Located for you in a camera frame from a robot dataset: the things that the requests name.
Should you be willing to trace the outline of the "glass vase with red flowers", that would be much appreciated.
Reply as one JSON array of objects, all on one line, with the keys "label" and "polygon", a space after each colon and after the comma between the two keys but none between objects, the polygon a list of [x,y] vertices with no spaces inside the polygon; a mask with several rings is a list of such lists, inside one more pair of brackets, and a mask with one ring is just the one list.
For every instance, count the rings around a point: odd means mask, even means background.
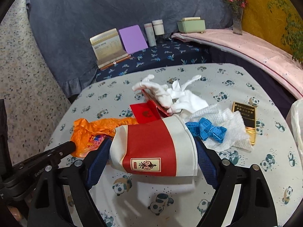
[{"label": "glass vase with red flowers", "polygon": [[236,35],[242,35],[242,16],[243,10],[247,6],[246,0],[222,0],[229,6],[233,19],[233,33]]}]

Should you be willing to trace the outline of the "pink table cloth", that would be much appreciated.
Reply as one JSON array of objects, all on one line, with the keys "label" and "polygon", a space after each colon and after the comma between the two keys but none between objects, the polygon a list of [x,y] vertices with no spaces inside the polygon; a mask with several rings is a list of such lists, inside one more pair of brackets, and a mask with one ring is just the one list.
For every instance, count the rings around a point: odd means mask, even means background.
[{"label": "pink table cloth", "polygon": [[257,36],[247,32],[234,34],[231,29],[206,29],[202,33],[174,33],[172,38],[209,45],[234,54],[261,68],[297,99],[302,98],[301,64],[293,60],[291,54]]}]

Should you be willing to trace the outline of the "white cap dark jar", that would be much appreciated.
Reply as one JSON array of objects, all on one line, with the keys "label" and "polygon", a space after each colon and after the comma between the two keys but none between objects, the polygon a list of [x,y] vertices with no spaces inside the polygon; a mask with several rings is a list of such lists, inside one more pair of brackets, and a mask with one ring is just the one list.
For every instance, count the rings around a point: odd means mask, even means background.
[{"label": "white cap dark jar", "polygon": [[154,33],[156,36],[157,44],[163,44],[164,35],[165,35],[163,21],[161,19],[154,20],[154,21],[152,21],[152,26],[153,26]]}]

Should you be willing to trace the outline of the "white paper towel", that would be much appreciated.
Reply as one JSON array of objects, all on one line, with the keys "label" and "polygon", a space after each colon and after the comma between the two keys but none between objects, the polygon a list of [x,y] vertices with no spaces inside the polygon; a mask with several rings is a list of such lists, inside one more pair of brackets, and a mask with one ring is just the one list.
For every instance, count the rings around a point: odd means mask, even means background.
[{"label": "white paper towel", "polygon": [[251,152],[250,136],[245,130],[245,125],[240,112],[232,112],[229,108],[224,109],[219,104],[210,105],[190,116],[185,121],[199,121],[201,118],[208,119],[214,126],[227,129],[223,142],[220,144],[213,138],[208,138],[204,144],[208,149],[222,152],[230,147],[237,147]]}]

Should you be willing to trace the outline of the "white cloth gloves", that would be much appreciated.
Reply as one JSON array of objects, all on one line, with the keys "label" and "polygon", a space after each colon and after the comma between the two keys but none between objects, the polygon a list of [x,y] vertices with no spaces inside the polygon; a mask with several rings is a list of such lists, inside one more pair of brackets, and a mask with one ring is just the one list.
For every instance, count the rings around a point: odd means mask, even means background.
[{"label": "white cloth gloves", "polygon": [[171,87],[154,82],[154,78],[155,76],[152,74],[147,75],[140,82],[134,84],[132,90],[148,90],[160,106],[167,110],[167,113],[177,114],[185,110],[193,114],[209,106],[205,100],[187,89],[189,85],[201,79],[201,75],[195,75],[182,85],[179,84],[178,80],[175,80]]}]

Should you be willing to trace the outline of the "gold black cigarette box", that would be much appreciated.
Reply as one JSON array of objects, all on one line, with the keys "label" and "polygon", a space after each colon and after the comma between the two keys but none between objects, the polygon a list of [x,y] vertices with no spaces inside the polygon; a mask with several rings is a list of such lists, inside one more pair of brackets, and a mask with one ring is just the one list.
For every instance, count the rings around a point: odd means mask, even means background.
[{"label": "gold black cigarette box", "polygon": [[239,111],[244,125],[245,130],[250,136],[250,144],[252,146],[255,145],[256,139],[256,115],[255,115],[255,107],[246,105],[243,103],[233,102],[232,111],[236,112]]}]

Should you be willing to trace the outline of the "green plant in white pot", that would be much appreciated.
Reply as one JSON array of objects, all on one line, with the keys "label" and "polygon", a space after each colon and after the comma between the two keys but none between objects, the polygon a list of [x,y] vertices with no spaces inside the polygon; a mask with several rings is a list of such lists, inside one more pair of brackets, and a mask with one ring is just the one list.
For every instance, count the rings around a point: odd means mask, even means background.
[{"label": "green plant in white pot", "polygon": [[302,65],[302,19],[291,12],[289,4],[285,0],[271,0],[268,2],[268,9],[280,9],[286,15],[285,32],[281,37],[281,43],[289,46],[292,52],[292,59]]}]

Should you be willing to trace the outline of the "white bag lined trash bin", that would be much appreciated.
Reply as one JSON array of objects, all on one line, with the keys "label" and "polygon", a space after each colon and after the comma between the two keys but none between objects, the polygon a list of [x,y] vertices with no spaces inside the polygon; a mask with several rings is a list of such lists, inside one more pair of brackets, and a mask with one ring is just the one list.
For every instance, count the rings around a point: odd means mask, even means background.
[{"label": "white bag lined trash bin", "polygon": [[300,160],[303,156],[303,99],[295,101],[288,112],[286,122],[292,132],[297,149],[299,152]]}]

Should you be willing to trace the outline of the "orange snack wrapper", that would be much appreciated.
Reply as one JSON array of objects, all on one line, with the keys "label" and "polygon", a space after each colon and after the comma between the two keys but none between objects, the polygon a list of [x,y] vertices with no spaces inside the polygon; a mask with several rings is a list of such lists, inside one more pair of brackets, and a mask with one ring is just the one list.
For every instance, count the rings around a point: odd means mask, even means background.
[{"label": "orange snack wrapper", "polygon": [[71,141],[76,144],[73,157],[84,158],[90,151],[96,150],[106,137],[113,139],[116,128],[122,125],[138,124],[135,118],[103,118],[88,122],[84,118],[73,123]]}]

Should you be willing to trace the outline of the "blue grey sofa cover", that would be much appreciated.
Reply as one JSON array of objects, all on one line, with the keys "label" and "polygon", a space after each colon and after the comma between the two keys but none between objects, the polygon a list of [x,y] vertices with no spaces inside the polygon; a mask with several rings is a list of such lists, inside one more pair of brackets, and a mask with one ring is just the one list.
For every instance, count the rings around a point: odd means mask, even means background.
[{"label": "blue grey sofa cover", "polygon": [[209,29],[233,23],[222,0],[26,0],[30,26],[40,52],[67,97],[79,94],[94,79],[97,59],[90,39],[160,19],[165,36],[177,21],[199,16]]}]

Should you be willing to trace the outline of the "light green tin box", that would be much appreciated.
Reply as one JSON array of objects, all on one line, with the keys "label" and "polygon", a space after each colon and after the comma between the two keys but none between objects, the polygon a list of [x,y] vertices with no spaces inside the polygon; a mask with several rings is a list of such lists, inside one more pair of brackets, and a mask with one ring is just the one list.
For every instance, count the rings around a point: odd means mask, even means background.
[{"label": "light green tin box", "polygon": [[201,17],[184,17],[177,21],[177,26],[182,33],[199,33],[206,30],[205,20]]}]

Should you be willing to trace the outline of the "red and white paper cup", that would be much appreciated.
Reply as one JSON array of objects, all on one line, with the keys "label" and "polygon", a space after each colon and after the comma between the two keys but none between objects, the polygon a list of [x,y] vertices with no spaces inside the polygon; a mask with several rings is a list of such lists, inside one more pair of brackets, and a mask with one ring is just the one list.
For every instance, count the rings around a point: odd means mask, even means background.
[{"label": "red and white paper cup", "polygon": [[173,115],[116,128],[109,151],[116,170],[150,176],[196,176],[197,148],[182,119]]}]

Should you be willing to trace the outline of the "navy leaf print cloth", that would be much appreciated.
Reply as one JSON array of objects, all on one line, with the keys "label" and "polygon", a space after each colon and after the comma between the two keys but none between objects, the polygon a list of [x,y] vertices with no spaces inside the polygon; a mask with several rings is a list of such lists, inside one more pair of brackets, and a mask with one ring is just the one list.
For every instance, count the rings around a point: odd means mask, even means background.
[{"label": "navy leaf print cloth", "polygon": [[100,82],[116,76],[155,68],[211,62],[210,46],[172,39],[133,53],[130,58],[98,70],[95,81]]}]

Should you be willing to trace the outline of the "blue paper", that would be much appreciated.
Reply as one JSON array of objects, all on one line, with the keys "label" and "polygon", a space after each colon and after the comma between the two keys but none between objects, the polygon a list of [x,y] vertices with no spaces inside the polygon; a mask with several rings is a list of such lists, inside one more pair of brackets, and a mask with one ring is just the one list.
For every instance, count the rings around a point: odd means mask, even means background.
[{"label": "blue paper", "polygon": [[208,119],[202,117],[198,122],[189,121],[186,124],[193,137],[199,137],[203,141],[208,138],[222,144],[225,138],[227,128],[214,126]]}]

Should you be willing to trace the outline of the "purple card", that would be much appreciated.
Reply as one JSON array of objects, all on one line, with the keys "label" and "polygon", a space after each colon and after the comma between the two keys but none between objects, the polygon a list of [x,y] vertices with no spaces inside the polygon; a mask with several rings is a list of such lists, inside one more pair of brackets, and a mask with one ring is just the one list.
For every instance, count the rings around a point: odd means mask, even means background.
[{"label": "purple card", "polygon": [[128,54],[133,54],[148,48],[139,25],[120,29],[119,34]]}]

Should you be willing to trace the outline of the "mustard yellow cloth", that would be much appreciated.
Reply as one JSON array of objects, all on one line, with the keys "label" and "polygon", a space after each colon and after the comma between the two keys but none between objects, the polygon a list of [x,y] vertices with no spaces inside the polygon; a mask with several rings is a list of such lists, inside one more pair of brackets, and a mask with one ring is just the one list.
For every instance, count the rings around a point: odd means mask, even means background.
[{"label": "mustard yellow cloth", "polygon": [[[290,47],[281,43],[287,25],[287,15],[276,7],[270,10],[268,8],[270,1],[273,0],[247,0],[248,4],[243,12],[242,29],[291,54]],[[288,4],[291,14],[300,19],[301,16],[291,1],[283,1]]]}]

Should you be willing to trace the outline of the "red envelope packet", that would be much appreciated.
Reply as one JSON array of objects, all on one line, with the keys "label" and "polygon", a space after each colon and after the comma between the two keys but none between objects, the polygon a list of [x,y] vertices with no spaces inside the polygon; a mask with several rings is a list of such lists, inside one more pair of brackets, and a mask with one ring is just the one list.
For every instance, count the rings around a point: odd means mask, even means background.
[{"label": "red envelope packet", "polygon": [[145,102],[130,105],[133,115],[139,124],[145,124],[171,116],[167,113],[167,109],[162,107],[149,92],[142,90],[141,93],[145,98]]}]

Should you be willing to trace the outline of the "slim white tube bottle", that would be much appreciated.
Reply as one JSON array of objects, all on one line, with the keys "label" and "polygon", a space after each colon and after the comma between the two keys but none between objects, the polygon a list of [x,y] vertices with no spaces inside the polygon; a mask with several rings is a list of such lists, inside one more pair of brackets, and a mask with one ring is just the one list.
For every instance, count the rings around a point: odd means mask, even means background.
[{"label": "slim white tube bottle", "polygon": [[156,38],[155,38],[155,34],[154,34],[154,29],[152,26],[152,23],[146,23],[144,24],[144,29],[146,32],[146,36],[147,36],[147,40],[148,40],[148,44],[150,47],[154,47],[157,45],[156,43]]}]

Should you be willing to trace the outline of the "panda print table cloth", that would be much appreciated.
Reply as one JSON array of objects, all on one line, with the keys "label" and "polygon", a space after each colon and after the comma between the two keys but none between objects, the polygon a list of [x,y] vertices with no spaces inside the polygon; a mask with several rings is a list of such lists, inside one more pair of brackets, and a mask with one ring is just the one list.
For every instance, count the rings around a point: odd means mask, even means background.
[{"label": "panda print table cloth", "polygon": [[[71,138],[75,120],[132,116],[130,105],[144,102],[132,86],[147,75],[158,84],[201,79],[188,89],[209,105],[231,108],[234,102],[256,105],[256,138],[252,151],[231,147],[219,152],[237,166],[257,164],[262,170],[283,225],[302,200],[302,164],[292,133],[261,85],[244,68],[233,64],[194,64],[158,68],[118,77],[113,74],[85,88],[66,112],[50,140],[54,148]],[[195,177],[131,175],[107,165],[91,189],[108,226],[196,226],[206,212],[214,189],[201,172]]]}]

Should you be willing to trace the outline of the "beige calendar stand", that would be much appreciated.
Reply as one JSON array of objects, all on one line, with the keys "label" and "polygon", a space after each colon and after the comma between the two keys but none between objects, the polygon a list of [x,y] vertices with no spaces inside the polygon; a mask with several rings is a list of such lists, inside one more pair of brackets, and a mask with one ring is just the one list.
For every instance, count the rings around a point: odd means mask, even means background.
[{"label": "beige calendar stand", "polygon": [[130,55],[124,50],[116,28],[105,31],[90,38],[99,69],[106,69],[117,64]]}]

